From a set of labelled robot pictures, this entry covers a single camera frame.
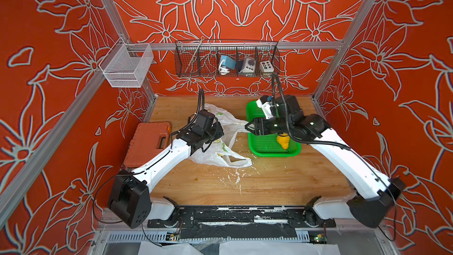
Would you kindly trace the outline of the green perforated plastic basket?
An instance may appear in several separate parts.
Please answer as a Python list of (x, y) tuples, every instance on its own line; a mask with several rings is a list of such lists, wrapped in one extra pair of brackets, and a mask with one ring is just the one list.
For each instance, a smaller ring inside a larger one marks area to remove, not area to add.
[[(264, 118), (265, 114), (257, 106), (256, 101), (249, 102), (246, 107), (247, 121), (255, 118)], [(301, 145), (290, 139), (289, 148), (283, 149), (277, 142), (277, 134), (255, 136), (248, 134), (248, 144), (251, 152), (258, 157), (264, 158), (286, 158), (294, 157), (301, 152)]]

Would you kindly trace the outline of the yellow-orange plastic pear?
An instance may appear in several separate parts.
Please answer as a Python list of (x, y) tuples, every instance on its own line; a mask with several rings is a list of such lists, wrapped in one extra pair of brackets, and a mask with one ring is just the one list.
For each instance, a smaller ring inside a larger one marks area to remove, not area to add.
[(276, 140), (283, 150), (288, 150), (291, 140), (288, 134), (278, 134)]

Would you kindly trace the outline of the white lemon-print plastic bag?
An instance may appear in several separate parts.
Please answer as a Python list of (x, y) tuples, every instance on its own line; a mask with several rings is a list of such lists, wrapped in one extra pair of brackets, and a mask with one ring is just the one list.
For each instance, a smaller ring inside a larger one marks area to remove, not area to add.
[(246, 168), (252, 165), (252, 160), (232, 150), (238, 133), (247, 133), (247, 121), (235, 118), (227, 110), (206, 103), (205, 109), (213, 113), (220, 122), (224, 135), (215, 140), (205, 151), (197, 150), (188, 159), (196, 164), (214, 165), (229, 168)]

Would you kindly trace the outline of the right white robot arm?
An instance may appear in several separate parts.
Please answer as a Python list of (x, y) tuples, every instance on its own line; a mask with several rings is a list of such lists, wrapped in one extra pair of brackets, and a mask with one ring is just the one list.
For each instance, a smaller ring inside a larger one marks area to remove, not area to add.
[(313, 149), (327, 158), (348, 180), (355, 192), (343, 197), (312, 198), (304, 207), (303, 220), (318, 227), (325, 220), (355, 219), (368, 228), (379, 227), (396, 205), (406, 185), (378, 171), (353, 150), (317, 114), (306, 115), (295, 96), (262, 96), (255, 102), (263, 112), (245, 126), (255, 136), (287, 135), (291, 140)]

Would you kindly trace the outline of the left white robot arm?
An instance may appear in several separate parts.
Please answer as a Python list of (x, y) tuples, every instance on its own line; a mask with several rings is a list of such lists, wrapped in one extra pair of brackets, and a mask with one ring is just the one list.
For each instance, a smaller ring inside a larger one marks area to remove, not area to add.
[(174, 200), (151, 198), (159, 181), (175, 166), (224, 135), (213, 113), (202, 110), (195, 121), (181, 130), (172, 143), (156, 157), (131, 172), (115, 176), (108, 208), (128, 227), (135, 229), (149, 220), (177, 221), (179, 205)]

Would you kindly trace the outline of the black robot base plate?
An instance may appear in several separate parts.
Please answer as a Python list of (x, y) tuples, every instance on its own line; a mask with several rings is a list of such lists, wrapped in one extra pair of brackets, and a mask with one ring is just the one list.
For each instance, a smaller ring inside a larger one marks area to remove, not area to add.
[(305, 222), (303, 206), (181, 206), (174, 223), (149, 220), (149, 229), (171, 229), (181, 240), (294, 240), (322, 242), (316, 233), (336, 228), (334, 220), (323, 220), (310, 227)]

